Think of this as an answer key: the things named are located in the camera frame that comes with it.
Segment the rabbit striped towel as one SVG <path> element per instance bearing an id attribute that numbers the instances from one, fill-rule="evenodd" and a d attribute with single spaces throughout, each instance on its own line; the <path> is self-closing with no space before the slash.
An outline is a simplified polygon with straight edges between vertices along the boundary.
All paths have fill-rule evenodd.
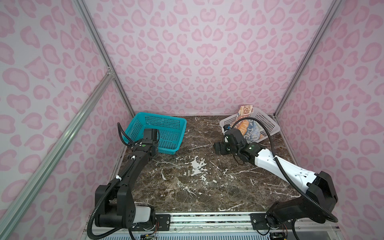
<path id="1" fill-rule="evenodd" d="M 241 120 L 246 117 L 251 117 L 253 113 L 252 105 L 242 105 L 237 113 L 237 119 Z M 248 143 L 257 142 L 261 138 L 264 138 L 266 135 L 263 134 L 264 129 L 259 125 L 259 123 L 254 120 L 243 120 L 236 124 L 235 129 L 240 130 L 243 137 L 247 140 Z"/>

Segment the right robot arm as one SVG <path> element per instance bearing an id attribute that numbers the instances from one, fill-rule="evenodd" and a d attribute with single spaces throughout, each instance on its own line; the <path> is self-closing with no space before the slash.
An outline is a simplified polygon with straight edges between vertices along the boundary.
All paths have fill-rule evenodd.
<path id="1" fill-rule="evenodd" d="M 319 224 L 339 221 L 332 213 L 338 196 L 332 177 L 326 172 L 305 170 L 256 142 L 248 143 L 238 129 L 226 131 L 222 141 L 215 143 L 213 148 L 217 155 L 231 155 L 274 174 L 300 194 L 293 200 L 275 202 L 267 210 L 265 222 L 270 228 L 276 229 L 287 221 L 304 218 Z"/>

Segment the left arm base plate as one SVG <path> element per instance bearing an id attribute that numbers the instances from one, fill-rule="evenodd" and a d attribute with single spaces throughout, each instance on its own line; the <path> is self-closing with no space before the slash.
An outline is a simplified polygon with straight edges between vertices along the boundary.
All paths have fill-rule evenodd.
<path id="1" fill-rule="evenodd" d="M 132 227 L 132 231 L 136 232 L 154 232 L 157 231 L 169 231 L 171 225 L 170 214 L 156 214 L 155 217 L 150 217 L 150 220 L 146 223 L 137 223 Z"/>

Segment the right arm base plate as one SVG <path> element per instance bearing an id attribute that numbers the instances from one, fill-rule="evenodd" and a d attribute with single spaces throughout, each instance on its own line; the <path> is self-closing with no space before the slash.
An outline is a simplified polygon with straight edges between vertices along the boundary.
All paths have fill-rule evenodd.
<path id="1" fill-rule="evenodd" d="M 254 230 L 287 230 L 287 222 L 279 221 L 275 216 L 266 213 L 251 213 L 251 224 Z"/>

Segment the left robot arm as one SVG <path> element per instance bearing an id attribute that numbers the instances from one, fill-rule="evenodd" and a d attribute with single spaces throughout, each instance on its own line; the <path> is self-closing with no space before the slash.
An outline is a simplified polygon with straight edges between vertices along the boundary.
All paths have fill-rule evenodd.
<path id="1" fill-rule="evenodd" d="M 136 204 L 132 190 L 141 171 L 158 153 L 159 140 L 159 130 L 145 129 L 143 138 L 133 147 L 127 165 L 107 185 L 97 188 L 91 225 L 113 229 L 129 229 L 138 224 L 152 228 L 155 225 L 154 207 Z"/>

